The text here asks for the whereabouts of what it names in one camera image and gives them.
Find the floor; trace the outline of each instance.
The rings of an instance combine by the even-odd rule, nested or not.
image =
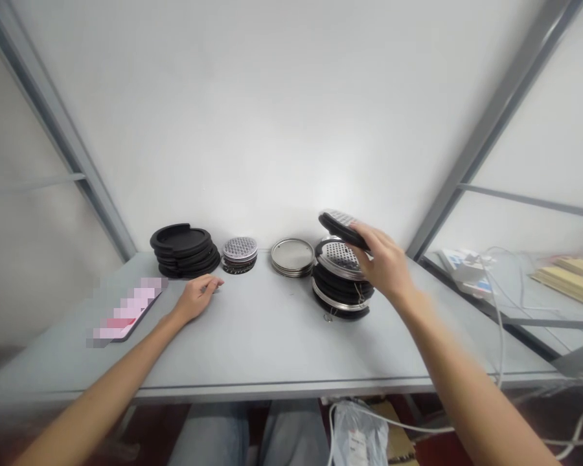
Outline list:
[[[9,359],[17,349],[6,349],[0,360]],[[415,424],[415,418],[401,395],[387,397],[404,423]],[[413,395],[423,416],[442,409],[435,394]],[[190,405],[143,405],[134,415],[117,442],[107,442],[86,466],[163,466],[167,463]],[[552,398],[536,398],[519,406],[520,412],[543,438],[569,438],[583,411],[583,388],[572,388]],[[34,423],[9,422],[0,418],[0,465],[11,464],[27,445],[60,411],[44,412]],[[259,445],[268,417],[267,402],[257,403],[249,413],[250,443]],[[328,413],[323,408],[328,435]],[[434,436],[417,443],[417,460],[421,466],[470,466],[473,463],[455,434]],[[583,447],[577,448],[563,461],[565,466],[583,465]]]

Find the wooden board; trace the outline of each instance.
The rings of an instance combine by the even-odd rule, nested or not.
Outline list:
[[[583,276],[583,259],[560,258],[555,261],[555,265],[559,265],[567,271]]]
[[[559,267],[542,267],[531,278],[583,303],[583,277],[580,275]]]

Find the left hand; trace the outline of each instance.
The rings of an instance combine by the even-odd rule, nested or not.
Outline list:
[[[199,316],[209,304],[216,288],[224,282],[214,275],[201,275],[186,283],[171,315],[177,316],[182,325]]]

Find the white wall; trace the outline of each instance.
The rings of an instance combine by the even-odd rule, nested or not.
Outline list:
[[[14,0],[137,247],[315,239],[356,214],[406,246],[542,0]]]
[[[0,187],[65,173],[0,59]],[[0,344],[26,344],[120,265],[74,185],[0,197]]]
[[[583,9],[473,184],[583,207]],[[430,250],[583,253],[583,218],[465,194]]]

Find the jeans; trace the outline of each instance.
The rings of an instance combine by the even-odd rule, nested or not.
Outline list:
[[[244,466],[247,403],[192,405],[169,466]],[[324,466],[328,441],[316,399],[273,401],[261,444],[261,466]]]

